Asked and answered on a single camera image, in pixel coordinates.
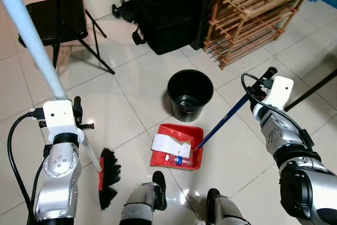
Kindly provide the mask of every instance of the black bucket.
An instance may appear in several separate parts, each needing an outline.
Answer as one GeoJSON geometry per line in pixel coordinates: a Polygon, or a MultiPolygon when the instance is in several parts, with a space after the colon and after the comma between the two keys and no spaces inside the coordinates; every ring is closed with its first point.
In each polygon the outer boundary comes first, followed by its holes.
{"type": "Polygon", "coordinates": [[[170,78],[167,92],[173,116],[182,122],[191,122],[199,117],[204,105],[211,100],[213,84],[200,71],[183,70],[170,78]]]}

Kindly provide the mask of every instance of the broom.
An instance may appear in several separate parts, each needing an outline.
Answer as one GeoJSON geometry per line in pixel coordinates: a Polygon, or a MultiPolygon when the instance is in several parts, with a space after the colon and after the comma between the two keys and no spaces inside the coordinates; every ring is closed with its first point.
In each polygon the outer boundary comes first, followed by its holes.
{"type": "Polygon", "coordinates": [[[117,158],[113,151],[108,148],[104,148],[101,157],[100,165],[102,171],[98,173],[99,176],[99,196],[101,209],[106,209],[112,199],[117,195],[117,191],[111,186],[121,179],[121,166],[116,164],[117,158]]]}

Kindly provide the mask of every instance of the black bristles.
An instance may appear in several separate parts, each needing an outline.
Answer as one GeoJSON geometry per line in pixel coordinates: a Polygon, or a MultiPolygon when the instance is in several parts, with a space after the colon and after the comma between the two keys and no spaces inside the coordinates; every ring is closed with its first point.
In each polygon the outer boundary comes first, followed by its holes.
{"type": "Polygon", "coordinates": [[[112,199],[117,195],[117,192],[110,188],[110,187],[104,187],[102,191],[100,191],[100,204],[101,209],[106,209],[109,205],[112,199]]]}
{"type": "Polygon", "coordinates": [[[100,191],[101,209],[106,209],[111,200],[117,195],[117,191],[110,186],[119,182],[121,179],[121,166],[116,164],[117,158],[114,152],[108,148],[104,148],[101,154],[103,158],[103,189],[100,191]]]}

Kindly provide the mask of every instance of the dustpan handle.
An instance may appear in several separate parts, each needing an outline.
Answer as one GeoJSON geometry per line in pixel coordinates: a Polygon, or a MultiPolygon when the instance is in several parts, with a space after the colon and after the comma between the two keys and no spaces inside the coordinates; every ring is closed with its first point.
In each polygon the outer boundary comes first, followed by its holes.
{"type": "MultiPolygon", "coordinates": [[[[273,75],[277,73],[277,69],[274,67],[269,67],[268,70],[260,77],[260,79],[271,79],[273,75]]],[[[254,89],[258,89],[260,86],[259,82],[255,82],[252,86],[254,89]]],[[[214,129],[204,138],[204,140],[197,146],[200,149],[243,105],[249,100],[247,94],[245,94],[233,108],[226,114],[226,116],[215,126],[214,129]]]]}

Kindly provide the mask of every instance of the water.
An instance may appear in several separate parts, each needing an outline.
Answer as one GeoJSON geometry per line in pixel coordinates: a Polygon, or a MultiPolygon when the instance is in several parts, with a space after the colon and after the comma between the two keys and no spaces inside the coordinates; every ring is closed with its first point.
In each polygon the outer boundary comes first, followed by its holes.
{"type": "Polygon", "coordinates": [[[196,98],[189,95],[182,95],[180,97],[177,97],[174,102],[186,108],[196,107],[200,105],[199,101],[196,98]]]}

